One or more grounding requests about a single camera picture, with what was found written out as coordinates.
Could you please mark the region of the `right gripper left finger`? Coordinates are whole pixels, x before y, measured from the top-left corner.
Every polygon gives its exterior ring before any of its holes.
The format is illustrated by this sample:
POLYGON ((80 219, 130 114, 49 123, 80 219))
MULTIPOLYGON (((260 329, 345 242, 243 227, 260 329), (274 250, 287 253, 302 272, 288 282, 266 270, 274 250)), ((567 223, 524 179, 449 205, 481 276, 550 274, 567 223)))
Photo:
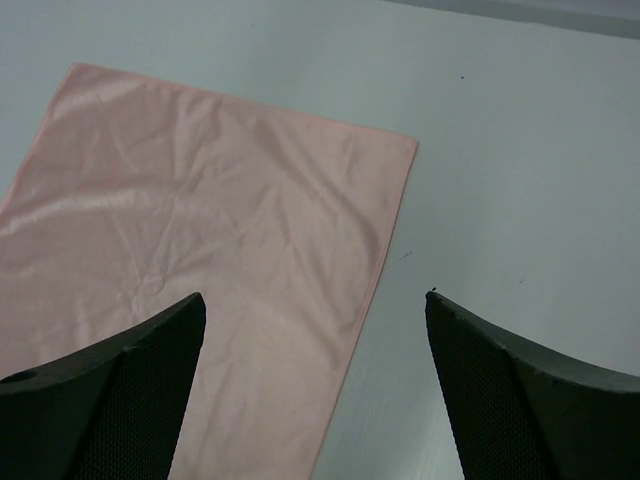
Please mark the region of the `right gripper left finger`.
POLYGON ((4 479, 165 479, 195 376, 206 306, 150 319, 1 381, 4 479))

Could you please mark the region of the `pink cloth napkin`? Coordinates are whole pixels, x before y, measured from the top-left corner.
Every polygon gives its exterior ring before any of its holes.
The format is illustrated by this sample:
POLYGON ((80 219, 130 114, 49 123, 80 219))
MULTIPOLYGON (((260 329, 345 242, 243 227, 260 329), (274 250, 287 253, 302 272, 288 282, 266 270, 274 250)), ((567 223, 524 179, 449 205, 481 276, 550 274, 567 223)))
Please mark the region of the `pink cloth napkin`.
POLYGON ((1 204, 1 372, 191 293, 175 479, 307 479, 391 241, 408 136, 72 66, 1 204))

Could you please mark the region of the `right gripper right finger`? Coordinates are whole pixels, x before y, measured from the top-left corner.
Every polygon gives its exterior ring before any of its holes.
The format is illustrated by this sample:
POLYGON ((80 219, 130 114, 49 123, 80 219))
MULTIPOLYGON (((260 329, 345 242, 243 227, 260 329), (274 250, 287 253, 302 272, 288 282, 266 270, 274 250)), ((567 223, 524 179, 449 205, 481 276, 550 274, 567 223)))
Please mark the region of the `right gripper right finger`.
POLYGON ((638 377, 544 347, 434 290, 425 315, 465 478, 638 478, 638 377))

